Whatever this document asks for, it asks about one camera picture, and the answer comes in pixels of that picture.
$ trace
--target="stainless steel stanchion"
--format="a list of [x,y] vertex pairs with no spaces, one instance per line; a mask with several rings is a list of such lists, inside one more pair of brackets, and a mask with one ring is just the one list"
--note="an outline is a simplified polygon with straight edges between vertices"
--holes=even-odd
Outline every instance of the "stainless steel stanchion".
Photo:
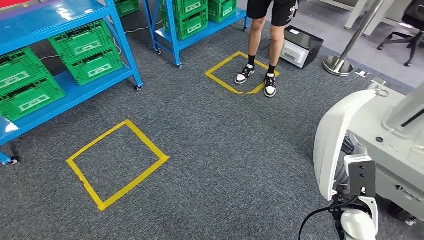
[[352,64],[346,61],[346,57],[348,56],[348,53],[351,51],[352,47],[357,42],[358,38],[365,32],[365,29],[367,29],[368,25],[370,25],[371,20],[373,20],[374,16],[382,6],[384,1],[385,0],[375,1],[374,5],[372,5],[371,7],[371,10],[366,13],[365,17],[360,23],[358,30],[355,32],[355,35],[353,35],[352,39],[350,40],[349,44],[346,46],[346,49],[340,57],[329,56],[327,57],[327,59],[324,60],[322,66],[325,70],[327,70],[327,72],[341,77],[350,76],[354,72],[354,66],[352,66]]

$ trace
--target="carpet floor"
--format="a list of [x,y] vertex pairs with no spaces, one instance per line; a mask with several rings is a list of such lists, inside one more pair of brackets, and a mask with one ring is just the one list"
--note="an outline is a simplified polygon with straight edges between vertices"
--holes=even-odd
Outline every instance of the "carpet floor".
[[[145,22],[142,12],[123,18],[126,31]],[[141,92],[131,80],[121,82],[2,147],[10,153],[14,146],[22,162],[0,168],[0,239],[297,239],[302,220],[329,205],[313,166],[318,123],[339,100],[365,89],[369,79],[326,73],[321,62],[333,52],[323,48],[305,69],[280,61],[274,98],[262,91],[237,95],[205,72],[246,51],[242,22],[184,50],[182,69],[173,66],[170,54],[152,50],[146,30],[127,37],[144,80]],[[32,48],[40,57],[54,55],[45,42]],[[267,57],[264,50],[257,59],[267,64]],[[44,62],[54,74],[65,69],[57,58]],[[233,79],[244,64],[245,58],[236,57],[214,75],[238,91],[250,91],[266,70],[258,67],[246,85],[236,86]],[[170,158],[99,211],[67,159],[126,119]],[[156,161],[126,126],[74,160],[102,201]],[[381,208],[377,239],[424,239],[420,226],[409,228]],[[302,239],[335,240],[333,225],[331,215],[321,213],[305,226]]]

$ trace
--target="white shoe sole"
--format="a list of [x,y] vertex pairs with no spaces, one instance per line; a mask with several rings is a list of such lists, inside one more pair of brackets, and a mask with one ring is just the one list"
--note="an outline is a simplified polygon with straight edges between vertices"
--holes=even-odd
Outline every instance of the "white shoe sole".
[[274,93],[273,93],[273,94],[268,94],[266,90],[264,91],[265,96],[267,96],[268,98],[272,98],[272,97],[274,97],[274,96],[276,95],[276,92],[277,92],[277,89],[274,91]]
[[249,78],[250,76],[252,76],[254,73],[255,73],[255,70],[253,70],[253,71],[250,73],[250,75],[246,77],[246,79],[245,79],[244,81],[237,81],[237,77],[235,77],[234,82],[235,82],[236,84],[238,84],[238,85],[244,84],[244,83],[248,80],[248,78]]

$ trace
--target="black shorts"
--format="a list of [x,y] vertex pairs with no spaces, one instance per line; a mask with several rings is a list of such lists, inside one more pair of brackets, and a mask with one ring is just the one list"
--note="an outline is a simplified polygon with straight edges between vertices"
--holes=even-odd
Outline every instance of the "black shorts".
[[[248,0],[247,16],[251,19],[261,19],[267,16],[272,0]],[[299,0],[274,0],[271,24],[283,27],[289,24],[296,16]]]

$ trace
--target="sneaker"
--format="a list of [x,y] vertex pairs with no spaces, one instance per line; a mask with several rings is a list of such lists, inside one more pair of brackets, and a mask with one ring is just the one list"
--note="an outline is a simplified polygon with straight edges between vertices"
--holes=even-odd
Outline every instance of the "sneaker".
[[250,65],[250,64],[247,64],[244,67],[243,71],[241,71],[237,75],[234,82],[236,84],[244,84],[248,80],[248,77],[252,76],[252,74],[254,74],[254,73],[255,73],[255,67]]
[[272,73],[265,75],[265,96],[272,98],[277,92],[276,76]]

